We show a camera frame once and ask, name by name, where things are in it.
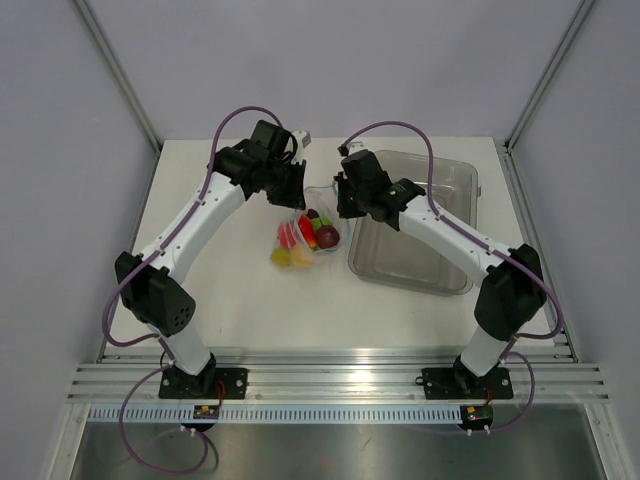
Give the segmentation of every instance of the plastic fruit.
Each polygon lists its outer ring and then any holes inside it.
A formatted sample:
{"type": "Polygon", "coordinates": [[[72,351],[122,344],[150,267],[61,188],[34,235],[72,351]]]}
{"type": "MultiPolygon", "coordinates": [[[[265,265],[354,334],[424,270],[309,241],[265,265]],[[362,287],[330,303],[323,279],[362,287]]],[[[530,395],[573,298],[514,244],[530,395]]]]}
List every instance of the plastic fruit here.
{"type": "Polygon", "coordinates": [[[323,225],[316,231],[316,242],[322,249],[335,247],[340,242],[340,234],[332,225],[323,225]]]}
{"type": "Polygon", "coordinates": [[[333,225],[331,223],[331,220],[328,219],[327,217],[314,218],[313,220],[311,220],[311,223],[313,225],[313,231],[314,232],[317,232],[324,225],[333,225]]]}
{"type": "Polygon", "coordinates": [[[302,232],[302,236],[307,242],[307,245],[309,245],[311,248],[314,248],[317,243],[316,234],[313,231],[313,224],[311,223],[311,219],[303,215],[298,220],[298,227],[300,227],[300,232],[302,232]]]}
{"type": "Polygon", "coordinates": [[[283,222],[278,227],[278,240],[282,248],[291,248],[297,243],[289,222],[283,222]]]}
{"type": "Polygon", "coordinates": [[[291,263],[296,267],[308,267],[313,265],[313,254],[307,247],[298,243],[290,251],[291,263]]]}
{"type": "Polygon", "coordinates": [[[291,266],[291,254],[288,248],[277,247],[271,253],[271,261],[279,267],[291,266]]]}

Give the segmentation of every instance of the transparent plastic bin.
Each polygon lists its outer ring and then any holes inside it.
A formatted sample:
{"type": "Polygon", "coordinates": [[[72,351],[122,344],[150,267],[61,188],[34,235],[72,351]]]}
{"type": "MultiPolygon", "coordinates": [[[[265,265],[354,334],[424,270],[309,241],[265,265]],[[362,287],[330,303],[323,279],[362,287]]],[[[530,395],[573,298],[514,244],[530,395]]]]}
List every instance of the transparent plastic bin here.
{"type": "MultiPolygon", "coordinates": [[[[387,150],[376,152],[376,157],[392,181],[408,178],[426,189],[428,157],[387,150]]],[[[434,159],[434,199],[474,228],[479,192],[473,166],[434,159]]],[[[462,270],[431,247],[370,217],[358,219],[349,268],[362,280],[420,292],[461,295],[473,286],[462,270]]]]}

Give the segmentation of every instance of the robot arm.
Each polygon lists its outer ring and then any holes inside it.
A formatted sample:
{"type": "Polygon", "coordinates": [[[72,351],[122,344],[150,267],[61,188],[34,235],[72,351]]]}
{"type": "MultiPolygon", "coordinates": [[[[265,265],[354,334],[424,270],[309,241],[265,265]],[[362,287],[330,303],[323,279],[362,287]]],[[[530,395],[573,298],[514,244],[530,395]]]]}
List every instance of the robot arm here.
{"type": "Polygon", "coordinates": [[[250,139],[216,153],[215,173],[204,196],[201,187],[139,255],[123,252],[116,260],[116,276],[122,282],[145,259],[160,252],[123,289],[121,298],[138,320],[160,336],[175,357],[175,366],[187,375],[198,377],[215,370],[215,358],[191,324],[195,301],[181,286],[191,265],[222,223],[253,193],[265,191],[274,205],[305,208],[303,152],[309,142],[307,132],[288,132],[258,122],[250,139]],[[290,140],[293,152],[285,152],[290,140]],[[194,208],[189,221],[181,226],[194,208]],[[170,235],[175,236],[163,248],[170,235]]]}
{"type": "Polygon", "coordinates": [[[351,150],[342,160],[338,183],[338,212],[343,218],[367,214],[428,244],[463,270],[480,286],[474,311],[478,322],[471,342],[454,364],[458,385],[469,392],[498,363],[508,342],[520,327],[544,305],[546,295],[529,277],[492,255],[498,251],[528,267],[542,278],[537,253],[528,245],[512,249],[480,234],[464,222],[448,215],[465,232],[482,238],[490,251],[441,221],[446,212],[434,212],[426,192],[410,180],[392,183],[376,156],[368,150],[351,150]]]}

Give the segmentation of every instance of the white tabletop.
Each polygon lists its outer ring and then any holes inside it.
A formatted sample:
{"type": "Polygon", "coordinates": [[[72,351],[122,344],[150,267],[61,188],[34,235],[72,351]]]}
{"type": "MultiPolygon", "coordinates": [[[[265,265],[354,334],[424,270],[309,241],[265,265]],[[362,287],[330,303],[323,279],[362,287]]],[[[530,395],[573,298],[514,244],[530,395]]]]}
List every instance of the white tabletop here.
{"type": "MultiPolygon", "coordinates": [[[[331,182],[339,171],[336,147],[342,140],[313,139],[306,150],[306,185],[331,182]]],[[[493,139],[431,140],[436,156],[467,162],[478,170],[482,186],[478,229],[519,246],[522,235],[493,139]]],[[[372,151],[425,153],[418,138],[366,138],[365,144],[372,151]]],[[[166,227],[198,187],[210,148],[211,140],[165,143],[134,253],[166,227]]],[[[465,295],[442,297],[367,283],[349,270],[348,246],[319,266],[283,271],[271,264],[269,255],[277,225],[289,214],[269,205],[264,194],[254,195],[222,225],[194,262],[184,288],[196,301],[193,321],[206,345],[272,349],[467,344],[476,327],[477,287],[465,295]]],[[[547,332],[544,313],[539,312],[525,328],[547,332]]],[[[113,323],[116,338],[147,332],[129,311],[118,306],[113,323]]]]}

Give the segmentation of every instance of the gray wall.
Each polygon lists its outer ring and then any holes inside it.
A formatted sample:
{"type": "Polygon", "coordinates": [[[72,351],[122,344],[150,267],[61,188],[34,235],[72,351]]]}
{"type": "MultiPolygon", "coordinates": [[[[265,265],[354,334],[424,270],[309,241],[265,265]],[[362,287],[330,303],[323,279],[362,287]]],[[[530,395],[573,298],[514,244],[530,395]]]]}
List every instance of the gray wall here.
{"type": "Polygon", "coordinates": [[[316,136],[402,119],[504,137],[578,0],[91,3],[164,138],[211,137],[251,103],[316,136]]]}
{"type": "Polygon", "coordinates": [[[585,360],[599,362],[640,472],[640,3],[600,2],[516,146],[585,360]]]}
{"type": "Polygon", "coordinates": [[[3,1],[0,65],[0,465],[32,480],[153,157],[67,2],[3,1]]]}

